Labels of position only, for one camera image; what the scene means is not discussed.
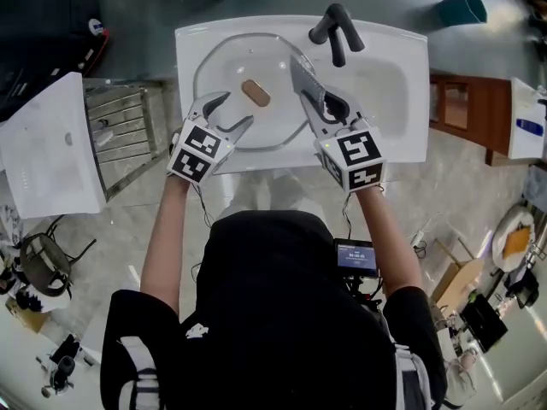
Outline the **white sink with white faucet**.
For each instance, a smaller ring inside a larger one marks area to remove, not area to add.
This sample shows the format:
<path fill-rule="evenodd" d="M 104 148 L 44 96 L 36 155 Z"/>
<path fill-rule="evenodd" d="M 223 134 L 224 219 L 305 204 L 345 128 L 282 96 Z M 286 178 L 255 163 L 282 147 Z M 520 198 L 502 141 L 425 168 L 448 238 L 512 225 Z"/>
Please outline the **white sink with white faucet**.
<path fill-rule="evenodd" d="M 0 126 L 0 158 L 21 218 L 102 212 L 80 73 L 66 74 Z"/>

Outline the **blue flat packet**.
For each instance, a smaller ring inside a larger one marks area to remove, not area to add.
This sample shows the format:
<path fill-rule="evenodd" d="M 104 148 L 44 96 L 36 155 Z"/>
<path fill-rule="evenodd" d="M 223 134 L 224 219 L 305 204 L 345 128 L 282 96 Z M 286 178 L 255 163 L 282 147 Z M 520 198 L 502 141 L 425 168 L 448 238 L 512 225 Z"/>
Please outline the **blue flat packet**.
<path fill-rule="evenodd" d="M 542 119 L 540 122 L 536 122 L 533 120 L 517 118 L 516 126 L 522 131 L 531 133 L 534 136 L 543 137 L 545 132 L 545 119 Z"/>

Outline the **white round pet bed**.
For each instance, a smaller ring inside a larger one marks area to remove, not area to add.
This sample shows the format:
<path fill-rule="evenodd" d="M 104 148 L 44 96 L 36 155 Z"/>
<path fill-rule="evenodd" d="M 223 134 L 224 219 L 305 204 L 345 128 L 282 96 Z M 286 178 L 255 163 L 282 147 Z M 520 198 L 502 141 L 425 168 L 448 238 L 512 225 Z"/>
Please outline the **white round pet bed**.
<path fill-rule="evenodd" d="M 503 248 L 507 236 L 510 232 L 517 230 L 523 226 L 531 228 L 530 240 L 526 250 L 519 254 L 514 254 L 506 259 L 503 258 Z M 521 206 L 514 205 L 502 218 L 496 231 L 493 234 L 491 242 L 491 253 L 494 265 L 503 272 L 508 273 L 514 271 L 522 262 L 526 252 L 536 240 L 534 219 L 531 212 Z"/>

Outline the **black case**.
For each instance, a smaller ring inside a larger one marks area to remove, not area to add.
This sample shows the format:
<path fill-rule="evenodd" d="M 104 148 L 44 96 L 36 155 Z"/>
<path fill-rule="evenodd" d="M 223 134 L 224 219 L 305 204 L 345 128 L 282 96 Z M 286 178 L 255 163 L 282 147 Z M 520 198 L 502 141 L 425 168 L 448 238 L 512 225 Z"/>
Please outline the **black case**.
<path fill-rule="evenodd" d="M 481 294 L 469 298 L 460 316 L 484 354 L 508 332 L 497 311 Z"/>

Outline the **light wooden board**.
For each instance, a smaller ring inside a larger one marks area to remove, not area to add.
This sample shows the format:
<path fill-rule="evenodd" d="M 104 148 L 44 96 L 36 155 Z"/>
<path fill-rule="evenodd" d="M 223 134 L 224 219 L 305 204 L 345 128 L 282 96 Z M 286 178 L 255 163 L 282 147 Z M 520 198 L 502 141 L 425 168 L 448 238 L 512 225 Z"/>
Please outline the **light wooden board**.
<path fill-rule="evenodd" d="M 471 284 L 480 276 L 484 265 L 485 261 L 480 258 L 449 264 L 431 295 L 432 301 L 444 315 L 456 311 L 467 298 Z"/>

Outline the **chest-mounted monitor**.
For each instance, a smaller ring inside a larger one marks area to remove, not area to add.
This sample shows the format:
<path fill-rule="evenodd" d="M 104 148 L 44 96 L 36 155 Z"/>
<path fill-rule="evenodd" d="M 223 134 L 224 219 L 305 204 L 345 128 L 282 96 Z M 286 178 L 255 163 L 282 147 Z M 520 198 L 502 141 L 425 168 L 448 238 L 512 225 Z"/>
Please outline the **chest-mounted monitor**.
<path fill-rule="evenodd" d="M 337 268 L 345 277 L 378 278 L 373 244 L 369 241 L 335 238 Z"/>

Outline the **white sink on wooden cabinet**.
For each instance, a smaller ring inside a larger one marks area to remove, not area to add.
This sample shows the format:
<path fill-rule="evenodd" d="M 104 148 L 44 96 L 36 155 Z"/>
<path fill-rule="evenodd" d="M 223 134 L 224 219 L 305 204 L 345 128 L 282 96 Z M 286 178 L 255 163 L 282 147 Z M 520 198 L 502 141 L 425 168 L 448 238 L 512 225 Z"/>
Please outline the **white sink on wooden cabinet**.
<path fill-rule="evenodd" d="M 547 96 L 542 95 L 520 79 L 512 78 L 511 86 L 511 126 L 508 158 L 541 159 L 547 140 Z M 516 126 L 516 119 L 523 118 L 540 122 L 545 119 L 543 137 L 522 131 Z"/>

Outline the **black faucet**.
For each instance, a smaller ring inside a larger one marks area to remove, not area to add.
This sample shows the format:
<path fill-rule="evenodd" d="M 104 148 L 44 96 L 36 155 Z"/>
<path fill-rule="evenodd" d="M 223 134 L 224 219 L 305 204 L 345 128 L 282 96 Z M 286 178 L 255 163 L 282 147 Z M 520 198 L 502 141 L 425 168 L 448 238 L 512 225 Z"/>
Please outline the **black faucet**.
<path fill-rule="evenodd" d="M 352 52 L 360 52 L 365 49 L 365 44 L 356 30 L 350 14 L 340 3 L 332 3 L 326 9 L 321 20 L 309 30 L 309 40 L 313 44 L 329 42 L 332 52 L 332 64 L 334 67 L 344 67 L 346 64 L 344 47 L 339 35 L 341 31 Z"/>

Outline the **black cabinet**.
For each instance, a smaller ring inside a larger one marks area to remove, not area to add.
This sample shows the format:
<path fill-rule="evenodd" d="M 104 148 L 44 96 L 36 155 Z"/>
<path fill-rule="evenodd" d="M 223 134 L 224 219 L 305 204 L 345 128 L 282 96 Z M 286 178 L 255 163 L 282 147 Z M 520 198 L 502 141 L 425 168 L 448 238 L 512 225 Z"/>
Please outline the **black cabinet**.
<path fill-rule="evenodd" d="M 98 0 L 0 0 L 0 122 L 67 73 L 87 75 L 108 42 Z"/>

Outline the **steel rack frame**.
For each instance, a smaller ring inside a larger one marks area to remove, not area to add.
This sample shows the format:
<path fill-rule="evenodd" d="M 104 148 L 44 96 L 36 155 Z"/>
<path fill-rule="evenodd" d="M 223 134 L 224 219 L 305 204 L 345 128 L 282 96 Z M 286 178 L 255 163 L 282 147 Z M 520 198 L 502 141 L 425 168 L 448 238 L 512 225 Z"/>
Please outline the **steel rack frame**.
<path fill-rule="evenodd" d="M 107 202 L 166 158 L 164 88 L 160 80 L 83 80 L 91 145 Z"/>

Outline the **black round stool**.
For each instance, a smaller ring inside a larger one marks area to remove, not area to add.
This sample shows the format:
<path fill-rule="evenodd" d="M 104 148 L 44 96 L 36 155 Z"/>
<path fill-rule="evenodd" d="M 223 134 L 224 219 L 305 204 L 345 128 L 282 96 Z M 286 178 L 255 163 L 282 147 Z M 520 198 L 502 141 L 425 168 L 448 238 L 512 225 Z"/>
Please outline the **black round stool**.
<path fill-rule="evenodd" d="M 67 290 L 73 266 L 97 242 L 93 239 L 75 257 L 67 254 L 55 239 L 62 218 L 63 215 L 58 216 L 46 231 L 27 236 L 21 242 L 22 271 L 29 284 L 44 296 L 58 297 Z"/>

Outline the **orange cushion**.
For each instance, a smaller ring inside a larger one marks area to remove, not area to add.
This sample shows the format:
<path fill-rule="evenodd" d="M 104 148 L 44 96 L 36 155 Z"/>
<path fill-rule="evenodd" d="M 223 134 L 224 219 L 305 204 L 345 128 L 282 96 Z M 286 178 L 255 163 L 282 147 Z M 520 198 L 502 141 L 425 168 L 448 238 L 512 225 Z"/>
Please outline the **orange cushion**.
<path fill-rule="evenodd" d="M 503 258 L 506 259 L 511 255 L 524 252 L 529 243 L 530 234 L 531 228 L 529 226 L 523 226 L 510 232 L 503 248 Z"/>

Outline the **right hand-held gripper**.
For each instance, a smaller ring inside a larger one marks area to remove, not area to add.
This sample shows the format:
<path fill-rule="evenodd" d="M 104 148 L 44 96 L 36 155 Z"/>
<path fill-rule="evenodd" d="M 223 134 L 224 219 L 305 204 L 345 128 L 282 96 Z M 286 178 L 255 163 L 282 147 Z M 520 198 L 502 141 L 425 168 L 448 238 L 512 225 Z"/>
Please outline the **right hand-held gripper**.
<path fill-rule="evenodd" d="M 314 135 L 330 135 L 314 141 L 321 165 L 345 193 L 380 185 L 384 178 L 386 158 L 377 127 L 362 118 L 362 107 L 349 92 L 326 85 L 324 102 L 307 91 L 300 101 Z M 327 113 L 334 118 L 329 120 Z M 350 123 L 338 129 L 339 123 Z"/>

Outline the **grey scrubbing sponge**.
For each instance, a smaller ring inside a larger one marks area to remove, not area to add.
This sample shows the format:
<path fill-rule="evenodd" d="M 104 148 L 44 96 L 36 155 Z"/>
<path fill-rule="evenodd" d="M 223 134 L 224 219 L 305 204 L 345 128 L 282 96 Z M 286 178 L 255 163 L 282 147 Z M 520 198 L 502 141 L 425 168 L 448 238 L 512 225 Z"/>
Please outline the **grey scrubbing sponge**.
<path fill-rule="evenodd" d="M 293 91 L 297 95 L 306 93 L 313 103 L 323 107 L 326 89 L 315 75 L 304 65 L 302 59 L 291 56 L 290 73 Z"/>

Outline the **glass pot lid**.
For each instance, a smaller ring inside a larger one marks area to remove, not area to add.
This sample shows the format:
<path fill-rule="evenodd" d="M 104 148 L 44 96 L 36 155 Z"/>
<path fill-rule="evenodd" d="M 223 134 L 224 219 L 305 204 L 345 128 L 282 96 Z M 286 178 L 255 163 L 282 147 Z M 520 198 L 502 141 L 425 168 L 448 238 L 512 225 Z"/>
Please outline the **glass pot lid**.
<path fill-rule="evenodd" d="M 239 139 L 239 152 L 266 152 L 286 146 L 307 126 L 299 96 L 291 80 L 291 60 L 311 73 L 315 68 L 295 45 L 272 33 L 231 36 L 217 44 L 197 67 L 193 97 L 228 91 L 230 97 L 212 117 L 227 128 L 253 116 L 250 129 Z"/>

